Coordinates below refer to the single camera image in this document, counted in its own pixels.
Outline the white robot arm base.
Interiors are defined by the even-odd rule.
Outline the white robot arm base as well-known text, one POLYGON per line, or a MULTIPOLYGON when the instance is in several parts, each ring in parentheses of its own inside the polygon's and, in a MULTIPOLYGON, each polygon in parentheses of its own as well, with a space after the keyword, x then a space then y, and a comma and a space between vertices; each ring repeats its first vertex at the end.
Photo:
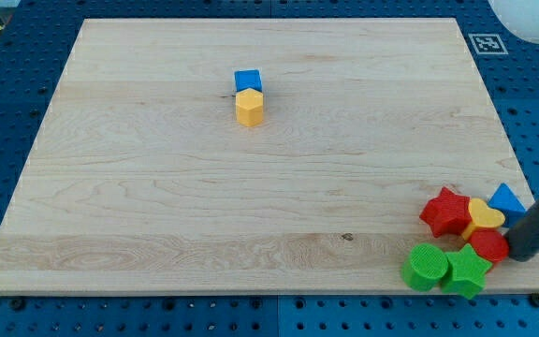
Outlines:
POLYGON ((539 0, 488 0, 488 3, 510 33, 539 44, 539 0))

